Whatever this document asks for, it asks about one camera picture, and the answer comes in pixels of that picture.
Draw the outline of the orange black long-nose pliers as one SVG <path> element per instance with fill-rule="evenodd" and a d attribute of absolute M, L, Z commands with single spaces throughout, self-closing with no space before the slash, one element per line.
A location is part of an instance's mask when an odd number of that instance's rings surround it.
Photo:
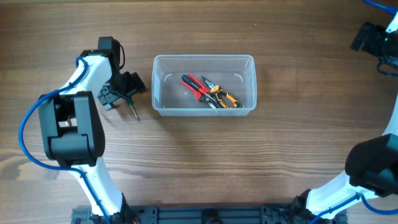
<path fill-rule="evenodd" d="M 240 101 L 230 92 L 223 89 L 220 85 L 215 85 L 209 79 L 203 76 L 201 76 L 201 79 L 203 80 L 204 84 L 209 88 L 211 96 L 216 100 L 221 108 L 229 108 L 229 106 L 223 101 L 221 96 L 229 100 L 235 108 L 239 108 L 241 106 Z"/>

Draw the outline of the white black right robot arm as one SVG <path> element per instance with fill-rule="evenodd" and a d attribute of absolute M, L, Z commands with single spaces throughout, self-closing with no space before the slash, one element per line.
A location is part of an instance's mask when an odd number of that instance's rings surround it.
<path fill-rule="evenodd" d="M 378 65 L 397 68 L 397 24 L 389 27 L 365 22 L 351 48 L 377 57 Z M 397 215 L 397 210 L 380 210 L 370 199 L 397 194 L 397 110 L 377 138 L 355 145 L 344 171 L 325 185 L 294 198 L 288 209 L 290 223 L 325 223 L 338 213 L 362 202 L 379 215 Z"/>

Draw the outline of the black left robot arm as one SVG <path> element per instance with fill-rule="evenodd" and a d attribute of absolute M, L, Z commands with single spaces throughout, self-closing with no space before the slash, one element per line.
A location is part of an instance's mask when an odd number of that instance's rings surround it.
<path fill-rule="evenodd" d="M 72 223 L 139 223 L 105 165 L 105 135 L 95 103 L 106 110 L 119 99 L 132 105 L 132 95 L 145 91 L 138 74 L 121 72 L 124 63 L 122 45 L 113 37 L 101 37 L 97 49 L 84 50 L 77 58 L 69 81 L 39 99 L 45 155 L 77 179 L 91 203 L 73 209 Z"/>

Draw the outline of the green handled screwdriver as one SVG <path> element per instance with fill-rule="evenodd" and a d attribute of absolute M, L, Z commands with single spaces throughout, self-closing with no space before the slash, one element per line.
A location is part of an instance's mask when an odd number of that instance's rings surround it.
<path fill-rule="evenodd" d="M 134 108 L 134 102 L 133 102 L 132 98 L 131 98 L 131 97 L 127 97 L 127 98 L 126 98 L 126 102 L 127 102 L 127 104 L 129 105 L 129 107 L 132 109 L 133 114 L 134 114 L 134 116 L 136 117 L 136 119 L 137 119 L 138 121 L 140 121 L 140 119 L 139 119 L 139 117 L 138 117 L 138 115 L 137 115 L 137 112 L 136 112 L 136 110 L 135 110 L 135 108 Z"/>

